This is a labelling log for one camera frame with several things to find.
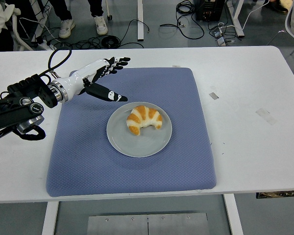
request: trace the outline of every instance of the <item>black pants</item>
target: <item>black pants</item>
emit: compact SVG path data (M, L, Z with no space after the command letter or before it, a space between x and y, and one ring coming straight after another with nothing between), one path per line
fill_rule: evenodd
M3 28L0 33L0 51L13 51L13 39L9 30Z
M55 14L62 20L71 20L72 15L65 4L65 0L49 0L54 8ZM101 6L102 0L88 0L90 4L90 12L93 17L102 16L103 10Z

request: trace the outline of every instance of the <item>person's foot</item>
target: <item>person's foot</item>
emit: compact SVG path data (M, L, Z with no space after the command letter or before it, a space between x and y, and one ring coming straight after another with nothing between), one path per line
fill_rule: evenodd
M272 11L276 11L278 13L282 13L282 14L288 13L288 10L284 8L283 6L281 6L280 0L269 1L269 3L265 5L265 7L270 8Z
M103 16L94 17L96 23L96 30L98 35L106 35L108 32L108 27L104 21Z
M59 38L68 38L71 35L71 30L75 27L74 20L65 20L61 22Z

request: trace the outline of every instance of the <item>person's leg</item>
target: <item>person's leg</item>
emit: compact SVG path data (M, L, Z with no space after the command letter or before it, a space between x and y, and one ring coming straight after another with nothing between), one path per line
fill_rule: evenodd
M13 44L10 31L3 28L0 33L0 51L13 51Z
M72 15L65 4L65 0L49 0L54 8L54 12L62 21L71 20Z
M90 4L90 12L92 17L95 19L97 34L106 35L108 32L108 27L102 16L102 0L88 0L88 3Z
M88 0L88 3L90 5L90 12L92 14L92 17L103 15L103 10L101 6L102 0Z
M265 5L266 8L270 8L271 10L282 14L288 13L288 10L281 5L280 0L265 0L264 4L266 4L268 1L269 3Z
M59 38L68 38L71 30L75 27L71 12L65 3L65 0L49 0L54 8L55 14L61 19L61 28L59 30Z

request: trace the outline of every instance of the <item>croissant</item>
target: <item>croissant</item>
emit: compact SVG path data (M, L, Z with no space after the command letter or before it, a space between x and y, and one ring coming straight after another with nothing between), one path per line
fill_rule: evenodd
M153 125L156 129L160 129L162 126L162 116L156 109L140 105L132 110L126 119L126 124L134 135L139 136L141 134L141 127Z

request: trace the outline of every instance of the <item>blue mat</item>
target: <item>blue mat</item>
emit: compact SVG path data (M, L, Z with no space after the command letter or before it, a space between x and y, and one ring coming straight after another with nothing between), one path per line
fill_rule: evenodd
M153 103L169 115L172 136L145 158L121 154L110 144L106 125L124 102L87 94L64 103L53 144L50 196L209 189L216 185L213 156L193 73L187 68L123 69L99 84Z

